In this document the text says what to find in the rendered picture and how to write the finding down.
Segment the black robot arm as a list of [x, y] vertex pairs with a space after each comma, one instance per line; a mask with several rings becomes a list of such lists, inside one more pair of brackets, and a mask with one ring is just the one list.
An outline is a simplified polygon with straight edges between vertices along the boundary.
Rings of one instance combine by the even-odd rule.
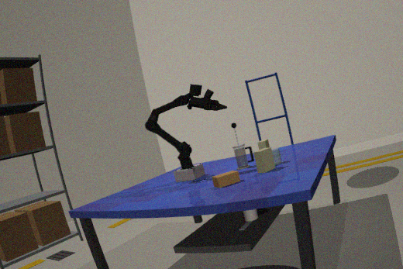
[[[202, 85], [199, 84], [190, 84], [190, 91], [186, 95], [180, 95], [177, 97], [175, 100], [172, 102], [169, 102], [157, 109], [153, 109], [153, 111], [150, 114], [150, 117], [148, 118], [146, 124], [146, 130], [156, 133], [163, 139], [165, 139], [170, 145], [176, 148], [178, 151], [179, 155], [177, 156], [178, 160], [180, 161], [181, 164], [181, 170], [189, 169], [191, 167], [194, 167], [192, 164], [190, 154], [191, 154], [191, 147], [188, 145], [186, 142], [179, 142], [175, 138], [173, 138], [171, 135], [166, 133], [163, 129], [161, 129], [160, 125], [157, 123], [159, 114], [166, 112], [169, 109], [172, 109], [174, 107], [182, 106], [182, 105], [187, 105], [188, 109], [191, 109], [191, 107], [198, 107], [198, 100], [199, 98], [196, 98], [194, 96], [199, 96], [202, 91]], [[210, 99], [213, 95], [213, 91], [207, 90], [205, 93], [204, 98], [202, 99]], [[189, 100], [190, 99], [190, 100]]]

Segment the glass french press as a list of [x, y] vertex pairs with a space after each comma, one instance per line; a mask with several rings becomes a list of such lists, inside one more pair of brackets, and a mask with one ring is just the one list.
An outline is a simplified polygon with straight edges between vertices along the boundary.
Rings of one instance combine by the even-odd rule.
[[[232, 124], [232, 128], [234, 128], [234, 129], [236, 128], [235, 123]], [[236, 132], [236, 129], [235, 129], [235, 132]], [[244, 145], [245, 144], [242, 143], [238, 146], [233, 147], [233, 151], [234, 151], [236, 163], [237, 163], [237, 170], [241, 170], [241, 169], [249, 167], [248, 162], [254, 161], [253, 154], [252, 154], [252, 147], [245, 147]], [[246, 149], [248, 149], [248, 148], [250, 148], [250, 157], [251, 157], [250, 161], [247, 161], [248, 159], [247, 159], [247, 155], [246, 155]]]

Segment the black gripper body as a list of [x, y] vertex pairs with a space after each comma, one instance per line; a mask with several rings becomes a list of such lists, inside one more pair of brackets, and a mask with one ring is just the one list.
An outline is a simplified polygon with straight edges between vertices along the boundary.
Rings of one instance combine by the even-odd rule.
[[[210, 100], [211, 100], [211, 99], [208, 99], [208, 98], [206, 98], [206, 99], [199, 98], [199, 100], [198, 100], [198, 108], [204, 109], [204, 110], [208, 110], [208, 109], [209, 109]], [[214, 103], [216, 103], [218, 100], [212, 100], [212, 101], [213, 101]]]

